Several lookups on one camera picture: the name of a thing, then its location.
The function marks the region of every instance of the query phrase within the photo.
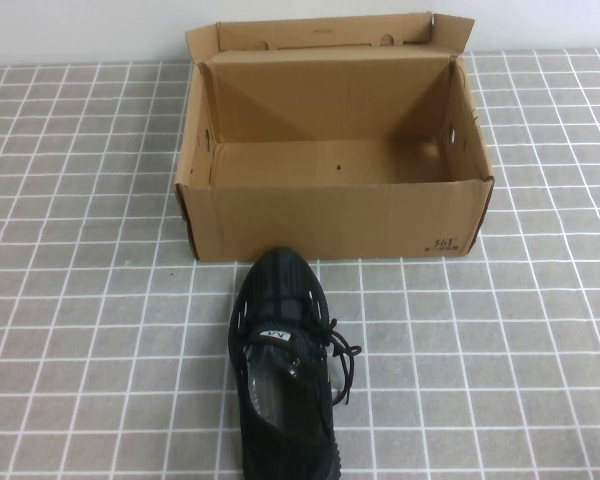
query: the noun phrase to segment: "shoe tongue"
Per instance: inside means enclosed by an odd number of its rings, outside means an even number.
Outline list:
[[[285,322],[266,322],[254,329],[247,341],[254,356],[266,358],[290,377],[313,385],[322,352],[309,335]]]

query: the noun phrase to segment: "box flap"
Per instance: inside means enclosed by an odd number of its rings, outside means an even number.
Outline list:
[[[186,38],[189,53],[194,62],[205,62],[220,52],[217,25],[207,25],[189,30]]]
[[[433,35],[431,43],[448,48],[456,53],[464,52],[475,20],[472,18],[433,15]]]
[[[430,13],[218,24],[220,50],[428,43]]]
[[[281,50],[345,45],[428,44],[462,53],[473,19],[406,13],[366,17],[229,22],[187,32],[189,52],[205,62],[228,50]]]

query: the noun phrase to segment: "shoelace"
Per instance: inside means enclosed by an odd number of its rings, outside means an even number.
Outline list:
[[[335,398],[332,399],[333,405],[337,405],[342,400],[346,398],[345,405],[349,405],[349,395],[351,393],[351,387],[353,386],[353,376],[355,373],[355,361],[354,357],[362,353],[362,347],[359,345],[351,346],[349,342],[342,336],[342,334],[336,332],[334,329],[338,324],[338,321],[334,318],[329,322],[329,325],[324,325],[322,323],[318,323],[314,320],[314,301],[313,299],[305,298],[305,297],[285,297],[284,300],[297,300],[305,305],[305,311],[308,314],[304,317],[304,319],[300,322],[295,322],[286,318],[276,318],[276,321],[282,323],[292,324],[294,328],[301,327],[309,335],[313,335],[317,337],[320,341],[320,344],[327,348],[329,345],[333,345],[333,357],[340,357],[340,362],[342,363],[342,370],[344,372],[344,386],[342,391],[340,391]],[[271,300],[265,300],[263,304],[270,302]],[[247,313],[245,318],[242,318],[239,326],[238,332],[245,336],[247,330],[247,323],[251,317],[257,315],[257,312],[262,305],[260,304],[258,308],[251,309]],[[349,357],[349,367],[347,367],[347,362],[345,360],[345,356]]]
[[[336,332],[334,329],[338,321],[333,318],[329,322],[328,326],[316,324],[314,322],[306,323],[305,330],[308,333],[314,333],[322,340],[322,345],[328,347],[333,345],[333,357],[340,357],[342,363],[342,370],[344,372],[344,387],[333,399],[333,404],[337,405],[342,400],[346,399],[345,405],[349,405],[349,394],[351,393],[351,387],[353,386],[353,376],[355,373],[355,361],[354,357],[362,353],[362,347],[358,345],[351,346],[342,334]],[[347,362],[345,355],[349,357],[349,368],[347,368]]]

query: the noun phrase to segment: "black object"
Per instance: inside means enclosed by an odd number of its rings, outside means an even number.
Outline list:
[[[340,478],[333,405],[348,403],[353,357],[362,349],[335,326],[318,279],[293,250],[270,250],[247,274],[229,328],[246,480]],[[344,370],[335,399],[329,345]]]

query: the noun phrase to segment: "open cardboard box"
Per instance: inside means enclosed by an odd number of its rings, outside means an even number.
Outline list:
[[[195,61],[176,194],[195,255],[464,255],[493,188],[464,64],[473,20],[219,23]]]

